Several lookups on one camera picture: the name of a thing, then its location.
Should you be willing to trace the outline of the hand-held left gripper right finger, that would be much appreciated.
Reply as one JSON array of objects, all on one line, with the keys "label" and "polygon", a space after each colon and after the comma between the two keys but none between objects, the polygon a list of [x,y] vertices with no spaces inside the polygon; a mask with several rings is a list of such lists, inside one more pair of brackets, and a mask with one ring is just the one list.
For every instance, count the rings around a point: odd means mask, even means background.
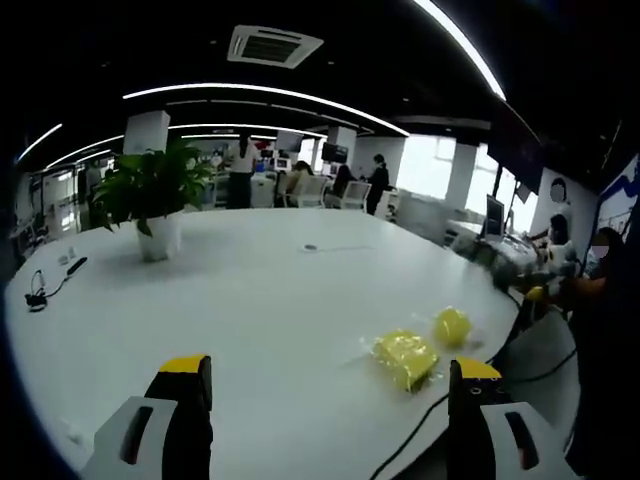
[{"label": "hand-held left gripper right finger", "polygon": [[514,402],[491,365],[458,356],[450,364],[449,479],[576,479],[551,425]]}]

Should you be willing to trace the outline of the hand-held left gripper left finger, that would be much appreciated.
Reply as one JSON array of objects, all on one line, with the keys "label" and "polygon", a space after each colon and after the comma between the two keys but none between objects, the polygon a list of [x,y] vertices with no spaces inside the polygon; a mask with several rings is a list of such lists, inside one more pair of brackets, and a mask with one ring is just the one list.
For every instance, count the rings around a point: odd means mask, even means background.
[{"label": "hand-held left gripper left finger", "polygon": [[212,364],[205,354],[164,363],[97,430],[83,479],[208,479]]}]

